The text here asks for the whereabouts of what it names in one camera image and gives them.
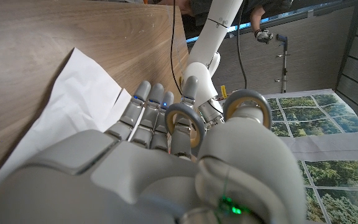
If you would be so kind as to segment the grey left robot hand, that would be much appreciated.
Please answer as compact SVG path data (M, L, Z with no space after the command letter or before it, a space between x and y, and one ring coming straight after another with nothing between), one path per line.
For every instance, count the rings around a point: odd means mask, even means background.
M198 107L206 129L224 123L223 109L218 101L210 99Z

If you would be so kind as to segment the person's grey gloved hand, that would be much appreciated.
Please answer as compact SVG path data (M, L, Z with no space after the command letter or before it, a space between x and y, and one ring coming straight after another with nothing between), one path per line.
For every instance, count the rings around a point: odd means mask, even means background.
M267 29L258 29L254 32L255 39L258 42L268 44L273 39L273 34Z

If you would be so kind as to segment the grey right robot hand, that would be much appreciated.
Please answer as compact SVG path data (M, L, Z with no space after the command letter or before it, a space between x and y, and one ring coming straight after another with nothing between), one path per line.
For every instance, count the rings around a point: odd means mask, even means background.
M26 160L0 184L0 223L303 223L298 163L272 130L258 92L232 93L224 123L142 82L107 131L76 133Z

